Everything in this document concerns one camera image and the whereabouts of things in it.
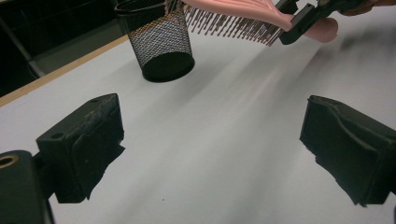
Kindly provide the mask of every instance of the black mesh pencil cup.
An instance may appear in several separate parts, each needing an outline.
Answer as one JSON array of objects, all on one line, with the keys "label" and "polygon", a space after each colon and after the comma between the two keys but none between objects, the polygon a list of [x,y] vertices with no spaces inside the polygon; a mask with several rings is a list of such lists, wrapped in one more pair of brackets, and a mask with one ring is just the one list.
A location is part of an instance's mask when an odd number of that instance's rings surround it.
[{"label": "black mesh pencil cup", "polygon": [[194,67],[182,9],[165,15],[163,0],[132,0],[116,5],[115,12],[146,80],[172,81]]}]

